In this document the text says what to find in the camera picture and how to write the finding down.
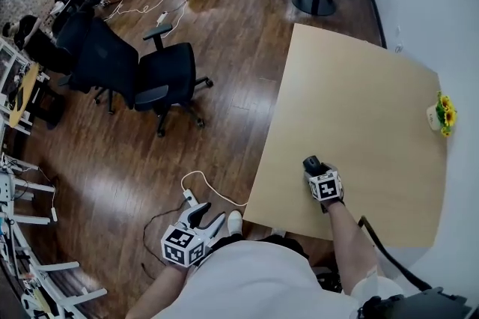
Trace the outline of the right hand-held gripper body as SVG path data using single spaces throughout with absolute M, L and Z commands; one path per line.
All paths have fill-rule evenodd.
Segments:
M 314 169 L 315 176 L 306 179 L 313 199 L 320 203 L 323 213 L 328 213 L 327 204 L 340 202 L 344 204 L 344 188 L 338 169 L 330 164 L 328 171 L 321 171 L 320 164 L 310 164 L 306 169 Z

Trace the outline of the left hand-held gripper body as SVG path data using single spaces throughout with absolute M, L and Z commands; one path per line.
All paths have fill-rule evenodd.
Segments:
M 163 258 L 185 268 L 202 259 L 212 242 L 202 235 L 199 226 L 189 227 L 189 209 L 180 214 L 176 223 L 168 226 L 161 239 Z

